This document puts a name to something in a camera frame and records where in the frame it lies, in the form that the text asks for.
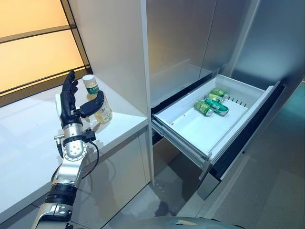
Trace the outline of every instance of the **refrigerator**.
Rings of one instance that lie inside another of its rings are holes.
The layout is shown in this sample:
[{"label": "refrigerator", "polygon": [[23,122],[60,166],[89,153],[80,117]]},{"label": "refrigerator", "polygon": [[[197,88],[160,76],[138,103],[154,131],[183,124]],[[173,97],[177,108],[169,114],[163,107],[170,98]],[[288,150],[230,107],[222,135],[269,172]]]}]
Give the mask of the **refrigerator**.
[{"label": "refrigerator", "polygon": [[[146,15],[153,133],[202,170],[206,199],[304,78],[304,1],[147,0]],[[194,107],[213,88],[224,117]]]}]

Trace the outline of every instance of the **bottle cap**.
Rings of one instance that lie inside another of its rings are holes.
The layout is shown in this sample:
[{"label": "bottle cap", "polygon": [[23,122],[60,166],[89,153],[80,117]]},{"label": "bottle cap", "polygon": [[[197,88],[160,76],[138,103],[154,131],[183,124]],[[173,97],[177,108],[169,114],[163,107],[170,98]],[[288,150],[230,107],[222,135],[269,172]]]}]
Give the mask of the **bottle cap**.
[{"label": "bottle cap", "polygon": [[91,80],[94,80],[94,75],[85,75],[85,76],[82,78],[82,81],[83,81],[83,82],[87,82],[87,81],[91,81]]}]

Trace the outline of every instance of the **freezer drawer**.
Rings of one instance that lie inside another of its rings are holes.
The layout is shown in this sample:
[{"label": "freezer drawer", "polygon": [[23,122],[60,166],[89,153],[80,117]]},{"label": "freezer drawer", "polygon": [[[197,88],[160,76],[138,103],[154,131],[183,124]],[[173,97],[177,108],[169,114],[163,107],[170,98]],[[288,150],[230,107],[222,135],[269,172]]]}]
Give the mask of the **freezer drawer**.
[{"label": "freezer drawer", "polygon": [[[197,100],[213,88],[222,88],[230,95],[224,101],[230,111],[222,117],[205,117],[194,108]],[[197,89],[153,114],[152,126],[197,166],[214,165],[237,138],[271,95],[274,86],[265,91],[234,79],[217,75]]]}]

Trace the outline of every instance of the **floor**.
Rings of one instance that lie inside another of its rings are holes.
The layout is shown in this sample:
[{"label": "floor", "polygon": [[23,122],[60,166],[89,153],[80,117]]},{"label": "floor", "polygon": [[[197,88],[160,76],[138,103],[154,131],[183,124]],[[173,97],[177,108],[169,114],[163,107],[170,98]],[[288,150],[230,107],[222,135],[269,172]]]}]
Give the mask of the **floor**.
[{"label": "floor", "polygon": [[154,216],[217,219],[247,229],[305,228],[305,83],[206,199],[200,170],[179,154],[103,229]]}]

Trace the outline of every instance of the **soda can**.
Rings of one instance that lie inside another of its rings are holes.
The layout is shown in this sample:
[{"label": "soda can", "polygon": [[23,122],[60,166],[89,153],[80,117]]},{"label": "soda can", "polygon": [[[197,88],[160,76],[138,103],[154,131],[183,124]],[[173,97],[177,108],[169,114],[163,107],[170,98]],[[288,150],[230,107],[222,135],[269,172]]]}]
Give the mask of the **soda can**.
[{"label": "soda can", "polygon": [[214,110],[208,104],[205,104],[203,101],[197,101],[195,107],[199,112],[201,112],[207,117],[211,116],[214,112]]},{"label": "soda can", "polygon": [[228,92],[225,92],[219,88],[214,88],[212,91],[211,91],[212,94],[215,94],[217,96],[220,96],[222,97],[223,99],[227,99],[229,97],[229,94]]},{"label": "soda can", "polygon": [[221,115],[225,116],[229,112],[229,108],[216,102],[211,99],[205,99],[204,101],[206,104],[208,104],[210,107],[214,109],[214,112]]},{"label": "soda can", "polygon": [[222,97],[212,94],[212,93],[207,94],[204,99],[210,99],[210,100],[216,101],[218,103],[223,103],[223,101],[224,101],[224,99]]}]

